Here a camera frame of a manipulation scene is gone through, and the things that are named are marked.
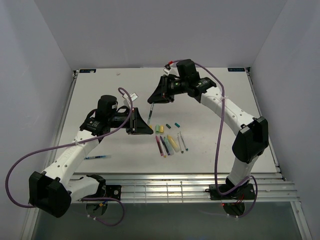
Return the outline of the dark purple pen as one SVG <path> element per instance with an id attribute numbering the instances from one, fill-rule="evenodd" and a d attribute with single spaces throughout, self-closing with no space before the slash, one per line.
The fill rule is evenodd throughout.
<path id="1" fill-rule="evenodd" d="M 167 146 L 166 146 L 166 144 L 165 144 L 165 141 L 164 141 L 163 137 L 162 137 L 161 135 L 160 135 L 159 137 L 160 137 L 161 143 L 163 144 L 164 149 L 165 149 L 167 155 L 170 156 L 170 152 L 169 152 L 169 150 L 168 150 L 168 148 L 167 148 Z"/>

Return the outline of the mint green highlighter cap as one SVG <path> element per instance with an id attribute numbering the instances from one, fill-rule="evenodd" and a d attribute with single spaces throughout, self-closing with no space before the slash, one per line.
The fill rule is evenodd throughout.
<path id="1" fill-rule="evenodd" d="M 160 133 L 160 126 L 158 124 L 155 126 L 155 132 L 157 134 Z"/>

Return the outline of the yellow capped white marker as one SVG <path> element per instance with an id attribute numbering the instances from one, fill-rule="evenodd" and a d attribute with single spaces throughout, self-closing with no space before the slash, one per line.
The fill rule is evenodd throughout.
<path id="1" fill-rule="evenodd" d="M 163 157 L 166 158 L 167 155 L 166 155 L 166 153 L 165 153 L 165 150 L 162 149 L 162 153 L 163 153 Z"/>

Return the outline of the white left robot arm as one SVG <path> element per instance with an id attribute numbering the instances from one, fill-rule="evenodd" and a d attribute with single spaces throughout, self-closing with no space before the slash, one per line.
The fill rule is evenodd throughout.
<path id="1" fill-rule="evenodd" d="M 63 216 L 70 205 L 82 198 L 100 200 L 106 195 L 106 180 L 89 174 L 78 180 L 72 176 L 87 155 L 111 129 L 125 129 L 129 135 L 151 135 L 153 130 L 142 119 L 138 108 L 118 107 L 117 98 L 103 95 L 97 108 L 88 113 L 79 127 L 73 145 L 42 172 L 29 177 L 29 203 L 56 218 Z"/>

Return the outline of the green capped white marker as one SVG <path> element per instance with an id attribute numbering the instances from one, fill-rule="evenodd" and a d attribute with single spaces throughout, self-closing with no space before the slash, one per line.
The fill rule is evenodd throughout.
<path id="1" fill-rule="evenodd" d="M 188 149 L 188 147 L 186 145 L 185 139 L 184 139 L 181 131 L 179 132 L 179 135 L 180 135 L 180 138 L 181 138 L 181 141 L 182 141 L 182 144 L 183 144 L 183 147 L 184 147 L 185 151 L 188 151 L 189 149 Z"/>

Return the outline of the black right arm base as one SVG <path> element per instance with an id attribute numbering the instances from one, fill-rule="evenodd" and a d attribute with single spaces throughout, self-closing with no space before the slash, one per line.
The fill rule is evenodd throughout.
<path id="1" fill-rule="evenodd" d="M 210 184 L 205 192 L 209 193 L 211 200 L 253 200 L 256 195 L 251 183 L 244 184 L 226 195 L 220 195 L 214 184 Z"/>

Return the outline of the red gel pen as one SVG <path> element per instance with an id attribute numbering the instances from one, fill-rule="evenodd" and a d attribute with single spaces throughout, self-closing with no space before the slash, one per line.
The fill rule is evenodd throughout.
<path id="1" fill-rule="evenodd" d="M 164 156 L 164 153 L 163 153 L 163 150 L 162 150 L 162 147 L 161 147 L 161 144 L 160 144 L 160 140 L 159 140 L 159 138 L 158 138 L 157 135 L 155 136 L 155 139 L 156 139 L 156 142 L 157 142 L 157 146 L 158 146 L 160 155 L 163 157 L 163 156 Z"/>

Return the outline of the yellow highlighter pen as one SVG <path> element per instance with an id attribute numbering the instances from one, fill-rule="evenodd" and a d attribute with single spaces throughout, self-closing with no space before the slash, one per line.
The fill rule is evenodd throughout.
<path id="1" fill-rule="evenodd" d="M 171 144 L 173 150 L 177 153 L 180 151 L 180 147 L 177 145 L 177 143 L 175 142 L 174 138 L 170 135 L 167 135 L 167 139 L 169 141 L 169 143 Z"/>

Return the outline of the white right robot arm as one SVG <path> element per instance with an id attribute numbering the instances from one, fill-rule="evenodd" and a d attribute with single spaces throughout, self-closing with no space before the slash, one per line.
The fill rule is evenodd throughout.
<path id="1" fill-rule="evenodd" d="M 244 185 L 251 178 L 252 168 L 269 146 L 268 121 L 263 117 L 255 117 L 238 107 L 226 96 L 223 83 L 207 68 L 209 77 L 201 77 L 197 71 L 200 64 L 191 59 L 168 62 L 164 66 L 158 86 L 148 98 L 149 104 L 167 104 L 175 100 L 176 95 L 187 94 L 220 117 L 220 125 L 216 142 L 214 174 L 218 174 L 218 158 L 220 152 L 223 126 L 227 125 L 235 134 L 232 152 L 235 156 L 231 172 L 224 185 L 216 186 L 221 196 L 228 195 L 237 199 L 244 193 Z"/>

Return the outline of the blue gel pen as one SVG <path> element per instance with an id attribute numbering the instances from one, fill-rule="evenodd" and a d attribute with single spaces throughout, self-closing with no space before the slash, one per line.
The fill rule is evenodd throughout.
<path id="1" fill-rule="evenodd" d="M 96 155 L 96 156 L 88 156 L 85 157 L 85 160 L 95 160 L 95 159 L 110 159 L 111 155 Z"/>

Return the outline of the teal gel pen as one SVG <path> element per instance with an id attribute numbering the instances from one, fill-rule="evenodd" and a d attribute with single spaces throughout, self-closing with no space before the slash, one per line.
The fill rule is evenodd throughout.
<path id="1" fill-rule="evenodd" d="M 147 124 L 149 125 L 151 122 L 151 118 L 152 118 L 152 114 L 153 114 L 153 109 L 154 109 L 154 105 L 155 103 L 152 102 L 150 105 L 150 110 L 149 110 L 149 114 L 148 114 L 148 119 L 147 119 Z"/>

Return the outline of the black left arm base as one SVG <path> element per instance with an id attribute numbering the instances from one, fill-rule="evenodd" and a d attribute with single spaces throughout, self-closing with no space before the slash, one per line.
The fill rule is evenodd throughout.
<path id="1" fill-rule="evenodd" d="M 98 187 L 96 193 L 87 195 L 84 199 L 89 199 L 90 201 L 99 201 L 100 199 L 113 198 L 120 200 L 122 194 L 121 185 L 103 185 Z"/>

